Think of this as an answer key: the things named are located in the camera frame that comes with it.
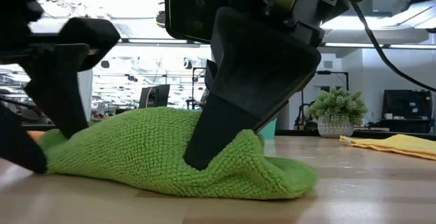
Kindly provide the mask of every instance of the white wall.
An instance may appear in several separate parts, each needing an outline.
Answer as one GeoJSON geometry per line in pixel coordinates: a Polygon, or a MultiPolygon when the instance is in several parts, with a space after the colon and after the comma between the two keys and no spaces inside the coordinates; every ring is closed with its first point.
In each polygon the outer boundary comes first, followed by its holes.
{"type": "MultiPolygon", "coordinates": [[[[388,59],[408,76],[429,86],[436,86],[436,60],[433,50],[384,50],[388,59]]],[[[343,71],[349,72],[351,92],[362,91],[369,112],[364,122],[382,117],[384,90],[416,89],[419,86],[394,73],[374,49],[362,49],[342,59],[343,71]]]]}
{"type": "MultiPolygon", "coordinates": [[[[322,54],[322,60],[318,71],[342,71],[342,60],[336,58],[336,54],[322,54]],[[333,68],[324,68],[323,61],[333,61],[333,68]]],[[[345,88],[345,76],[339,74],[339,77],[332,75],[315,75],[303,90],[305,103],[310,103],[316,98],[320,86],[343,86],[345,88]]],[[[298,108],[301,105],[301,92],[297,92],[289,99],[289,104],[279,114],[277,120],[277,129],[294,129],[294,121],[298,116],[298,108]]]]}

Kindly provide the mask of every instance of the table surface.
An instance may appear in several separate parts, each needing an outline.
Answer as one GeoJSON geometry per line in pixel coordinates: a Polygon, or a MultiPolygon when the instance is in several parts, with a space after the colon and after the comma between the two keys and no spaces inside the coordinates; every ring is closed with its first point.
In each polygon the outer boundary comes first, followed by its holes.
{"type": "Polygon", "coordinates": [[[32,176],[0,161],[0,223],[436,223],[436,161],[313,137],[276,137],[265,154],[315,166],[316,188],[293,201],[177,198],[102,180],[32,176]]]}

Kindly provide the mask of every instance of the yellow cloth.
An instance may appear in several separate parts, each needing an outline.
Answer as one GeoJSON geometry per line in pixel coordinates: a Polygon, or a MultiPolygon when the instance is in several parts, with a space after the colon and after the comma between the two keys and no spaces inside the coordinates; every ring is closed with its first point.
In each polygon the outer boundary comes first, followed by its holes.
{"type": "Polygon", "coordinates": [[[394,135],[384,140],[355,139],[341,136],[341,141],[348,146],[371,148],[383,152],[436,160],[436,142],[409,135],[394,135]]]}

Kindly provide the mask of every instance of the potted plant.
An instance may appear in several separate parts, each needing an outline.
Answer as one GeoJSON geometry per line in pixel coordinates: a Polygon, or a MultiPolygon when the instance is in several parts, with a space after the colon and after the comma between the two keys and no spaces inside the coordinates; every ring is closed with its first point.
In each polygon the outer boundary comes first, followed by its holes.
{"type": "Polygon", "coordinates": [[[318,132],[326,138],[351,136],[354,125],[360,125],[367,112],[360,91],[351,95],[335,87],[330,92],[322,91],[309,108],[309,114],[318,121],[318,132]]]}

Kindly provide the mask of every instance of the green plant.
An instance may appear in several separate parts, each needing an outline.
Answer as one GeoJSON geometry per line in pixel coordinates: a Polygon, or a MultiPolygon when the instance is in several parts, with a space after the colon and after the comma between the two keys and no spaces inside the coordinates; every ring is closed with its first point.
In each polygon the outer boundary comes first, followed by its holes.
{"type": "Polygon", "coordinates": [[[334,123],[349,121],[354,125],[360,125],[367,112],[360,91],[351,95],[344,89],[337,90],[334,87],[330,88],[330,92],[322,91],[309,108],[313,118],[322,117],[334,123]]]}

